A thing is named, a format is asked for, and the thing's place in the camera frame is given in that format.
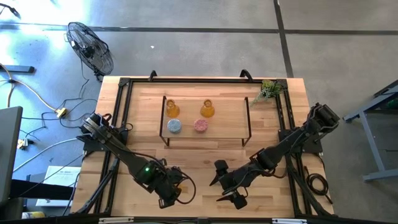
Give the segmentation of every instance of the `wooden tabletop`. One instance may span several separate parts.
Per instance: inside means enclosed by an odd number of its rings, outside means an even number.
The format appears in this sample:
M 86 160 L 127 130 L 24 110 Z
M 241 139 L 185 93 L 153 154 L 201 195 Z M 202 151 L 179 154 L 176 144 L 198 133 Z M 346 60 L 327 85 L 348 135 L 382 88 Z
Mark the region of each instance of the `wooden tabletop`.
M 112 113 L 120 77 L 105 77 L 99 93 L 96 112 Z M 301 126 L 309 112 L 307 94 L 301 78 L 288 78 L 290 100 L 295 124 Z M 252 138 L 242 147 L 240 139 L 171 139 L 167 147 L 159 137 L 162 99 L 181 97 L 205 97 L 212 100 L 237 100 L 257 95 L 260 84 L 230 83 L 135 83 L 132 88 L 131 103 L 127 122 L 134 126 L 129 132 L 127 147 L 132 151 L 150 154 L 156 158 L 166 158 L 168 165 L 179 166 L 192 177 L 197 185 L 197 195 L 188 205 L 178 202 L 172 207 L 160 209 L 158 196 L 149 194 L 137 185 L 129 175 L 127 167 L 121 163 L 114 195 L 112 216 L 144 217 L 293 217 L 292 199 L 289 181 L 285 177 L 258 177 L 248 188 L 248 205 L 240 210 L 231 202 L 216 202 L 221 197 L 219 184 L 209 186 L 215 176 L 214 161 L 224 159 L 230 169 L 241 167 L 263 147 L 276 145 L 280 129 L 277 119 L 276 103 L 271 99 L 250 108 Z M 123 92 L 118 125 L 121 122 L 126 92 Z M 286 117 L 284 98 L 282 107 Z M 98 186 L 104 153 L 95 152 L 83 161 L 72 211 L 83 206 Z M 310 173 L 325 176 L 322 163 L 314 155 L 303 155 L 303 164 Z M 276 168 L 277 175 L 285 170 L 284 159 Z M 193 193 L 193 186 L 188 181 L 180 185 L 180 200 L 187 201 Z M 304 211 L 302 193 L 298 188 L 300 208 Z M 103 209 L 108 196 L 108 187 L 104 191 Z M 325 197 L 315 196 L 323 207 L 333 213 L 333 207 Z

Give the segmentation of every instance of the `orange bottle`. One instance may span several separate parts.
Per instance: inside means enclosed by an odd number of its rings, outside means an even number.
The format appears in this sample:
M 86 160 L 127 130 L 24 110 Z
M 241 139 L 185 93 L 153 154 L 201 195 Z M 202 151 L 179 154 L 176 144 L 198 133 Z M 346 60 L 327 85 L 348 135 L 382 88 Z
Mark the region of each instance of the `orange bottle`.
M 174 100 L 166 101 L 166 114 L 170 118 L 176 118 L 180 114 L 180 108 L 174 103 Z
M 200 114 L 202 116 L 204 116 L 205 118 L 210 118 L 214 115 L 215 110 L 214 110 L 214 106 L 213 106 L 213 102 L 211 102 L 211 100 L 206 99 L 203 102 L 203 106 L 200 109 Z

